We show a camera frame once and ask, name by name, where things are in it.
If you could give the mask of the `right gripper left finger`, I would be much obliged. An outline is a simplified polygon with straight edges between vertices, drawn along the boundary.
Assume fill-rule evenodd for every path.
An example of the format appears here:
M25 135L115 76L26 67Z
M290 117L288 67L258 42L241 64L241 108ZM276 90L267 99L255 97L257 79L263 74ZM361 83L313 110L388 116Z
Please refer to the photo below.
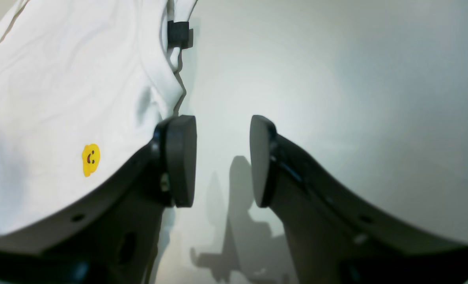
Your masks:
M194 203L196 118L160 122L153 138L74 204L0 237L2 284L140 284L167 207Z

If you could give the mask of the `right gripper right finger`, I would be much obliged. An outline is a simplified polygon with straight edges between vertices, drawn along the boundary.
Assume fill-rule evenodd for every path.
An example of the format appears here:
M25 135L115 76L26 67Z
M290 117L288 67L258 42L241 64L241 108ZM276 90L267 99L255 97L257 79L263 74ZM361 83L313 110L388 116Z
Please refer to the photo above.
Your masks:
M363 200L254 115L254 200L281 220L301 284L463 284L468 244L420 230Z

